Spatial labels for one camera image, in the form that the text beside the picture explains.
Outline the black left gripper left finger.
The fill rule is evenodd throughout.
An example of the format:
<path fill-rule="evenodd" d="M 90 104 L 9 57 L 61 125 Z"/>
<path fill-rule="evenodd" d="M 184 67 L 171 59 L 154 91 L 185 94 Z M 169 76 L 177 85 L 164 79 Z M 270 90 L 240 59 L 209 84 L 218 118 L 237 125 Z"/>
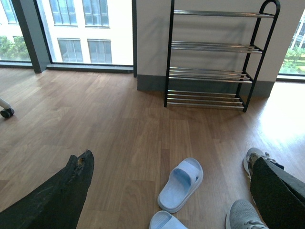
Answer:
<path fill-rule="evenodd" d="M 94 156 L 72 155 L 66 166 L 0 213 L 2 229 L 75 229 L 91 185 Z"/>

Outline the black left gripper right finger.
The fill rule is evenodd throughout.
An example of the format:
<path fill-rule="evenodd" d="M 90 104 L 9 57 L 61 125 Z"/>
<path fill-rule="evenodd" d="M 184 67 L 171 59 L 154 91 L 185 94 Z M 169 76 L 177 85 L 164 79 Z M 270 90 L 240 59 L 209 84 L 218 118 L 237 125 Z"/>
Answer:
<path fill-rule="evenodd" d="M 250 192 L 270 229 L 305 227 L 305 184 L 273 163 L 253 163 Z"/>

